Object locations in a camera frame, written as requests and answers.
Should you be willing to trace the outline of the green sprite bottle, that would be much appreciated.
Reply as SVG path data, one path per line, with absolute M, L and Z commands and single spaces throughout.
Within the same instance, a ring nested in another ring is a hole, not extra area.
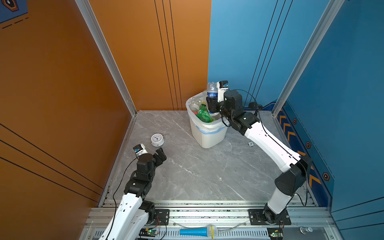
M 196 116 L 199 120 L 201 120 L 204 123 L 212 123 L 214 121 L 205 104 L 200 105 L 199 111 L 196 114 Z

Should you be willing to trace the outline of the crushed blue-label bottle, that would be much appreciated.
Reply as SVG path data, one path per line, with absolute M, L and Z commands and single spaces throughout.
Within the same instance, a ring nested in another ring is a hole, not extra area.
M 218 88 L 217 83 L 209 82 L 207 84 L 207 101 L 213 101 L 218 99 Z

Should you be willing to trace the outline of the clear crushed red-white bottle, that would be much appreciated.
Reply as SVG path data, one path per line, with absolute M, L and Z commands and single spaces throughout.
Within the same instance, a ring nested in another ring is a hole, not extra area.
M 203 102 L 204 100 L 202 97 L 192 97 L 189 107 L 195 115 L 200 111 Z

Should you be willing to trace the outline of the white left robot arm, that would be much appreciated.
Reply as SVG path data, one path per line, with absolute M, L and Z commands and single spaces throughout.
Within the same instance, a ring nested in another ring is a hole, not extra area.
M 101 240 L 135 240 L 140 231 L 155 218 L 155 204 L 146 201 L 156 168 L 167 160 L 163 148 L 154 154 L 143 144 L 134 147 L 137 169 L 131 174 L 119 204 L 115 204 L 114 216 L 101 235 Z

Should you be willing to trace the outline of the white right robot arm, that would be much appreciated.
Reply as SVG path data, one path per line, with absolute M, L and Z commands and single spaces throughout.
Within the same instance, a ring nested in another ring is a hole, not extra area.
M 194 138 L 203 148 L 210 148 L 224 138 L 223 129 L 233 128 L 257 144 L 281 170 L 275 179 L 276 189 L 260 214 L 264 224 L 276 224 L 287 215 L 286 208 L 297 190 L 308 183 L 312 159 L 302 156 L 284 145 L 263 125 L 258 111 L 261 105 L 251 102 L 254 113 L 244 111 L 242 95 L 227 90 L 218 97 L 207 98 L 206 112 L 212 111 L 218 120 L 205 123 L 187 107 Z

